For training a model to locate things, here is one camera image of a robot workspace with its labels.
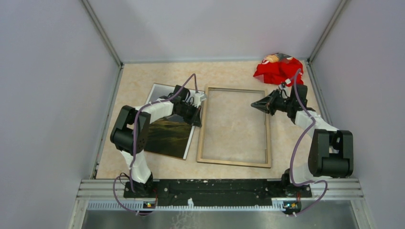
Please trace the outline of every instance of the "floor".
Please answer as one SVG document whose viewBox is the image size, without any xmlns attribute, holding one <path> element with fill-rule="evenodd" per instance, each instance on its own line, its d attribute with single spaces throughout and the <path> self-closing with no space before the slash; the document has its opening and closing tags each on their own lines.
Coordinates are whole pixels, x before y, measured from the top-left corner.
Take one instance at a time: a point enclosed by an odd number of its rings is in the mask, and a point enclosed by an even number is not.
<svg viewBox="0 0 405 229">
<path fill-rule="evenodd" d="M 305 64 L 304 62 L 302 63 L 304 66 L 302 80 L 308 86 L 308 107 L 319 111 Z M 126 64 L 119 85 L 107 137 L 109 139 L 121 107 L 124 105 L 137 106 L 144 104 L 154 83 L 167 85 L 183 84 L 192 73 L 196 73 L 197 84 L 200 89 L 204 88 L 207 84 L 236 88 L 265 88 L 268 92 L 276 89 L 276 85 L 264 84 L 252 77 L 257 64 L 258 62 L 256 61 Z M 194 83 L 188 83 L 187 87 L 194 88 Z M 160 179 L 280 178 L 289 167 L 294 145 L 302 131 L 302 129 L 295 126 L 288 119 L 285 113 L 277 112 L 275 116 L 270 117 L 271 168 L 197 163 L 199 128 L 195 128 L 186 160 L 152 153 L 146 153 L 146 160 L 154 178 Z M 306 163 L 310 144 L 311 138 L 305 136 L 298 148 L 294 167 Z M 228 154 L 231 153 L 230 150 L 223 149 L 223 151 L 228 151 Z M 128 167 L 123 156 L 108 140 L 104 145 L 97 178 L 115 178 L 121 172 L 128 173 Z"/>
</svg>

